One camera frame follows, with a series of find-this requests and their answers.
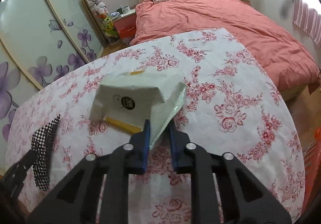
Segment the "black white checkered cloth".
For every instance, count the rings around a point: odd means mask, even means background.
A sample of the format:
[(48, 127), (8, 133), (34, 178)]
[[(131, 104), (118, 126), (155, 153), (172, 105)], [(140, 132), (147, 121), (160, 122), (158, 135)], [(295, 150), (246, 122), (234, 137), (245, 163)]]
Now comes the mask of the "black white checkered cloth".
[(37, 153), (33, 164), (35, 185), (42, 191), (47, 191), (50, 185), (51, 156), (57, 129), (60, 123), (60, 114), (33, 133), (31, 150)]

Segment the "white paper bag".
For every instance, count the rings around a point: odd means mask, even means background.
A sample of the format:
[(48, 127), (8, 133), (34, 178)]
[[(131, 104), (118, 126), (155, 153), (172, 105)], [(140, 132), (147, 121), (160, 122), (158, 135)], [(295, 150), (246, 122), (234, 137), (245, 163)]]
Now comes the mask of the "white paper bag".
[(186, 102), (186, 85), (178, 74), (127, 72), (107, 74), (101, 81), (89, 120), (111, 119), (140, 130), (150, 121), (152, 148)]

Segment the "red plastic laundry basket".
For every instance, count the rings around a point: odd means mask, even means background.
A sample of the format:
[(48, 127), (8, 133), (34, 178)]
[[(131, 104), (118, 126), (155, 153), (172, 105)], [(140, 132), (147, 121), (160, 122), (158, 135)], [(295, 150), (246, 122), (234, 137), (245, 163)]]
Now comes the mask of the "red plastic laundry basket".
[(320, 167), (320, 128), (314, 133), (314, 141), (303, 149), (303, 156), (305, 165), (305, 197), (303, 212), (305, 212)]

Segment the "floral pink tablecloth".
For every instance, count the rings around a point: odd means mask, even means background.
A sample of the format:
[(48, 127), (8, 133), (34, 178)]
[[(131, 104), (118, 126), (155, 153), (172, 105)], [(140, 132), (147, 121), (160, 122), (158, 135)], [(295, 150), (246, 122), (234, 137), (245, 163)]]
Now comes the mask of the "floral pink tablecloth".
[(177, 128), (208, 152), (231, 152), (268, 188), (293, 220), (301, 214), (305, 171), (301, 144), (276, 86), (252, 54), (225, 29), (192, 31), (145, 42), (77, 68), (46, 86), (14, 114), (7, 166), (30, 149), (33, 132), (60, 114), (51, 185), (85, 155), (105, 155), (129, 136), (89, 120), (107, 74), (178, 74), (186, 102)]

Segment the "wardrobe with purple flowers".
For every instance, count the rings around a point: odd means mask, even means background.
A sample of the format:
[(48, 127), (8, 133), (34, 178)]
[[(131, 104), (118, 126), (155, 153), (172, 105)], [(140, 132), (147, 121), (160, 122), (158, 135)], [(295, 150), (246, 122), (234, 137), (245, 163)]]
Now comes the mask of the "wardrobe with purple flowers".
[(83, 0), (1, 0), (1, 156), (16, 110), (103, 44)]

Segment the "pink bedside table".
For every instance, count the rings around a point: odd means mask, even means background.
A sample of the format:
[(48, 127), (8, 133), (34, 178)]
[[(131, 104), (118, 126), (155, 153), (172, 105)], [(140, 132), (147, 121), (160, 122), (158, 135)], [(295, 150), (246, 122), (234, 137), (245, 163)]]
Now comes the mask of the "pink bedside table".
[(114, 20), (114, 26), (121, 39), (135, 37), (136, 18), (136, 10), (131, 9)]

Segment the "stuffed toys stack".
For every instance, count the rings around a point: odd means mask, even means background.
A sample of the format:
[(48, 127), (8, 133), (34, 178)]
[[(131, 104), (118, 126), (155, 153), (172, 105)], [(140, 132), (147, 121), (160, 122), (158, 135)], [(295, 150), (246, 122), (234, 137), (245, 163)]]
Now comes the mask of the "stuffed toys stack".
[(112, 42), (119, 39), (119, 34), (114, 26), (111, 16), (102, 0), (87, 0), (87, 4), (102, 29), (105, 37)]

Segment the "pink curtain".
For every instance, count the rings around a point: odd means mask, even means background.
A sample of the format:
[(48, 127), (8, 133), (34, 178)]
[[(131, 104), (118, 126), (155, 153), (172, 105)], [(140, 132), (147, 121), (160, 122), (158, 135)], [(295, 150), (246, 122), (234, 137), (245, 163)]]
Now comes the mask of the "pink curtain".
[(292, 22), (308, 34), (320, 47), (319, 0), (294, 0)]

